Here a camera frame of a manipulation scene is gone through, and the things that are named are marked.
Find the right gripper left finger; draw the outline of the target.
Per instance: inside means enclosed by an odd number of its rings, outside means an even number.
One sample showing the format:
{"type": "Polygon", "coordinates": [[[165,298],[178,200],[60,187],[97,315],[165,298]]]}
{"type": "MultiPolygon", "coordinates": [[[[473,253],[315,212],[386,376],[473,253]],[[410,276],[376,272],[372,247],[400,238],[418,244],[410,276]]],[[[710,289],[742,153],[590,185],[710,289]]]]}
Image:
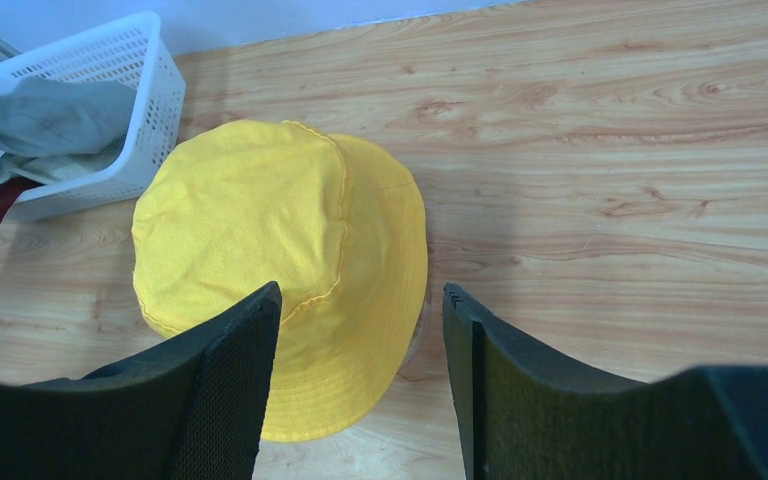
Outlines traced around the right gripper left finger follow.
{"type": "Polygon", "coordinates": [[[0,479],[248,479],[281,317],[269,282],[79,379],[0,383],[0,479]]]}

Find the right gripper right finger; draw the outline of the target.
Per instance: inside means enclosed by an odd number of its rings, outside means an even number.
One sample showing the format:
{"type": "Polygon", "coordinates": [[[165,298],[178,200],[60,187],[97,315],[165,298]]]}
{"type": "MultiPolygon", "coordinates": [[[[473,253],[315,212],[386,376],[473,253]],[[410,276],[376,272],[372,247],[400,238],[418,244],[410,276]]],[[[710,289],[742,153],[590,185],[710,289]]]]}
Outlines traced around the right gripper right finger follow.
{"type": "Polygon", "coordinates": [[[768,479],[768,366],[700,365],[655,383],[574,359],[443,294],[469,479],[768,479]]]}

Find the yellow hat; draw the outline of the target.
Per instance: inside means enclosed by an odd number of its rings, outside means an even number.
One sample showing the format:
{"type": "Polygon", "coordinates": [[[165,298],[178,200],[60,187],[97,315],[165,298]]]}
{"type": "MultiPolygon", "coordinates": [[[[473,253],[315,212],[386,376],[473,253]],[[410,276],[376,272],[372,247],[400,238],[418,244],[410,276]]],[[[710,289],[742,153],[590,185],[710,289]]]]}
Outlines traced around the yellow hat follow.
{"type": "Polygon", "coordinates": [[[177,145],[136,203],[133,287],[171,337],[268,282],[282,296],[262,435],[303,442],[370,413],[427,293],[426,210],[410,170],[365,139],[237,120],[177,145]]]}

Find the grey hat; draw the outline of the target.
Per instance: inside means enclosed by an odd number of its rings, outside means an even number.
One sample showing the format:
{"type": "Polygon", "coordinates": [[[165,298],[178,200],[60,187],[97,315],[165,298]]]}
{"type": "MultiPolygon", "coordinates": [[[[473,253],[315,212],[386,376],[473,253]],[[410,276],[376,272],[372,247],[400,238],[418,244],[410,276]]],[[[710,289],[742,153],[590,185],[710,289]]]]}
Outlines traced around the grey hat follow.
{"type": "Polygon", "coordinates": [[[104,170],[121,154],[136,91],[115,81],[25,78],[0,95],[0,184],[47,185],[104,170]]]}

